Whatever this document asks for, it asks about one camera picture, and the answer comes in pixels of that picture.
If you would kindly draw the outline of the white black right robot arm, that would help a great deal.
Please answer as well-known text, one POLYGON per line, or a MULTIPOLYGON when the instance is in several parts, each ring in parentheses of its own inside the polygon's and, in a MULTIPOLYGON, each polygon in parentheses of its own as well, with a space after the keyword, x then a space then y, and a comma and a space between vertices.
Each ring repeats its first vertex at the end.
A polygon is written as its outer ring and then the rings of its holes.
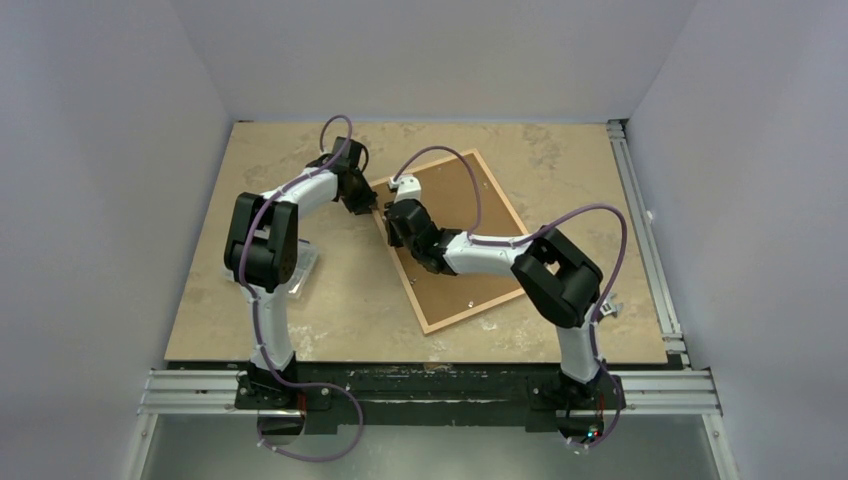
POLYGON ((564 399, 584 407, 601 391, 601 361, 590 323, 603 273, 557 225, 602 207, 581 207, 527 236, 474 237, 438 227, 420 201, 404 199, 386 205, 384 225, 389 245, 407 249, 430 273, 515 279, 537 312, 556 327, 564 399))

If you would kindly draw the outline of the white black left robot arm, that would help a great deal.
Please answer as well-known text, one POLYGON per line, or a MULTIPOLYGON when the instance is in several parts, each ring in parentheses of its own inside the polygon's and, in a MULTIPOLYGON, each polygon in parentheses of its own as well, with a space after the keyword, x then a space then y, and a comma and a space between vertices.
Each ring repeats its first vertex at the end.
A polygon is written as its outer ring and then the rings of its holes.
POLYGON ((272 408, 289 407, 305 386, 297 380, 286 306, 286 284, 298 266, 299 221, 330 202, 342 203, 354 215, 371 212, 376 193, 364 177, 369 160, 364 144, 338 137, 329 152, 289 182, 236 198, 224 264, 248 302, 255 341, 241 388, 272 408))

